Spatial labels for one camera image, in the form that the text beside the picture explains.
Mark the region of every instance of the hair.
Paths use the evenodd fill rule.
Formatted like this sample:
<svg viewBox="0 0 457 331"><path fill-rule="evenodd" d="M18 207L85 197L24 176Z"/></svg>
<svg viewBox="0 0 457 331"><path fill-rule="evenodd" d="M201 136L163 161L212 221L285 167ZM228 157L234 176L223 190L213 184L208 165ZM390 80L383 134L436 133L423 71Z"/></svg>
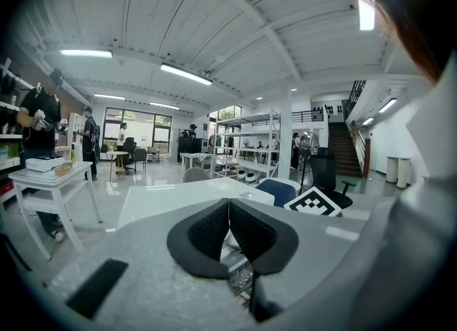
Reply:
<svg viewBox="0 0 457 331"><path fill-rule="evenodd" d="M455 39L453 17L445 16L440 5L452 0L374 1L417 67L436 83L449 60Z"/></svg>

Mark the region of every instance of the white pillar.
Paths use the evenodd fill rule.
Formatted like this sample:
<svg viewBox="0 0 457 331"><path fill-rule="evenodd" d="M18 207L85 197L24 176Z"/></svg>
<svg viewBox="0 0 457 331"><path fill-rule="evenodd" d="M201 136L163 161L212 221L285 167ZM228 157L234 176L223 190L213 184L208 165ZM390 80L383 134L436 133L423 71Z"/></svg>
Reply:
<svg viewBox="0 0 457 331"><path fill-rule="evenodd" d="M291 172L292 150L292 103L291 89L287 86L282 88L281 101L281 141L279 151L278 178L288 179Z"/></svg>

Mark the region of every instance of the bottle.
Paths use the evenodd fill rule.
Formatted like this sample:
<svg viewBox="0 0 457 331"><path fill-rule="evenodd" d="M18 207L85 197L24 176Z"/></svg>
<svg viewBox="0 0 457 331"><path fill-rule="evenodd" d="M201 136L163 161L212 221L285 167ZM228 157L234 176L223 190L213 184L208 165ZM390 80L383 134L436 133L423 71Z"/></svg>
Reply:
<svg viewBox="0 0 457 331"><path fill-rule="evenodd" d="M74 143L71 144L71 162L73 165L76 163L76 151L74 150Z"/></svg>

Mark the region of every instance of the blue chair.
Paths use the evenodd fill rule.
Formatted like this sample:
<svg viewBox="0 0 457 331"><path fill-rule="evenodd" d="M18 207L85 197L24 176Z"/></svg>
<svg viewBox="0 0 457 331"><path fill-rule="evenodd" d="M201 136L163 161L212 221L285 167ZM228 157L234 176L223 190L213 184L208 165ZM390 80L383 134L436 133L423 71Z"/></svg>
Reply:
<svg viewBox="0 0 457 331"><path fill-rule="evenodd" d="M258 184L256 189L274 196L274 206L284 208L284 204L296 198L297 192L293 186L276 180L265 180Z"/></svg>

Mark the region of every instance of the fluorescent light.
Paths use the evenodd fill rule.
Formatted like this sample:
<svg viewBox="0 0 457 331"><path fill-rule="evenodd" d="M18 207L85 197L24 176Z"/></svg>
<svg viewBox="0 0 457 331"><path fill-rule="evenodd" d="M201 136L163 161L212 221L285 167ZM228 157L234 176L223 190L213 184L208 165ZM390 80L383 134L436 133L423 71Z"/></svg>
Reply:
<svg viewBox="0 0 457 331"><path fill-rule="evenodd" d="M358 0L358 17L361 31L374 29L374 6L370 0Z"/></svg>
<svg viewBox="0 0 457 331"><path fill-rule="evenodd" d="M387 102L385 106L383 106L381 109L379 109L379 113L384 113L387 109L389 109L393 104L397 102L397 99L392 98Z"/></svg>
<svg viewBox="0 0 457 331"><path fill-rule="evenodd" d="M97 98L126 100L123 96L104 95L104 94L94 94L94 96L96 96Z"/></svg>
<svg viewBox="0 0 457 331"><path fill-rule="evenodd" d="M191 80L197 81L198 83L202 83L202 84L207 85L207 86L209 86L209 85L211 85L213 83L213 81L208 80L207 78L200 77L199 75L187 72L187 71L183 70L182 68L178 68L178 67L175 67L175 66L172 66L172 65L168 65L167 63L161 64L160 65L160 69L162 71L171 72L171 73L174 73L176 75L180 75L182 77L189 78Z"/></svg>
<svg viewBox="0 0 457 331"><path fill-rule="evenodd" d="M113 52L96 49L61 49L60 54L64 56L85 56L85 57L104 57L113 58Z"/></svg>
<svg viewBox="0 0 457 331"><path fill-rule="evenodd" d="M177 111L179 110L179 108L177 106L167 106L166 104L160 104L160 103L153 103L153 102L150 102L149 105L152 105L152 106L161 106L163 108L170 108L170 109L176 109Z"/></svg>
<svg viewBox="0 0 457 331"><path fill-rule="evenodd" d="M362 123L362 126L367 126L367 125L370 124L372 121L373 121L372 118L368 118L366 121L364 121L364 122Z"/></svg>

